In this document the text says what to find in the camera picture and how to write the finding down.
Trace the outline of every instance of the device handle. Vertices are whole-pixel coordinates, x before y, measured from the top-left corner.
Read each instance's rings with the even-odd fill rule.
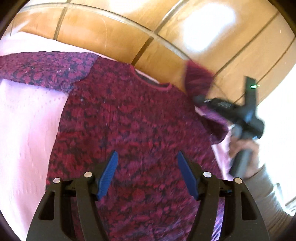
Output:
[[[253,134],[245,131],[241,134],[240,139],[253,139],[253,137]],[[252,150],[250,149],[241,150],[239,153],[237,153],[237,155],[232,160],[229,174],[233,177],[243,178],[246,173],[251,156]]]

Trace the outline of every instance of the pink-white surface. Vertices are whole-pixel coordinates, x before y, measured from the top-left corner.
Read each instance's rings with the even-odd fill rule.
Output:
[[[23,32],[0,40],[0,56],[37,51],[91,52]],[[22,241],[45,192],[49,157],[66,100],[67,94],[58,91],[0,80],[0,210]],[[229,135],[212,148],[224,178],[231,180],[228,146]]]

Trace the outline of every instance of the gray sleeve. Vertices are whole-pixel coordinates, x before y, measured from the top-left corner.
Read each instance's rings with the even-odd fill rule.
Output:
[[[244,182],[261,212],[270,239],[275,240],[293,217],[288,215],[280,205],[265,165],[257,174]]]

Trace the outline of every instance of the person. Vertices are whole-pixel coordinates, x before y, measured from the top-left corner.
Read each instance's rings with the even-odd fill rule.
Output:
[[[243,180],[260,210],[270,240],[296,240],[296,216],[290,216],[282,208],[276,196],[274,185],[266,171],[266,166],[259,161],[259,145],[251,139],[239,140],[237,137],[231,137],[230,158],[235,157],[239,151],[246,149],[252,150],[252,157]]]

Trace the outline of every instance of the green light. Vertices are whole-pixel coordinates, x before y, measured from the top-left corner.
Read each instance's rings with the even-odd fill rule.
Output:
[[[251,85],[251,89],[256,89],[257,87],[259,87],[260,85]]]

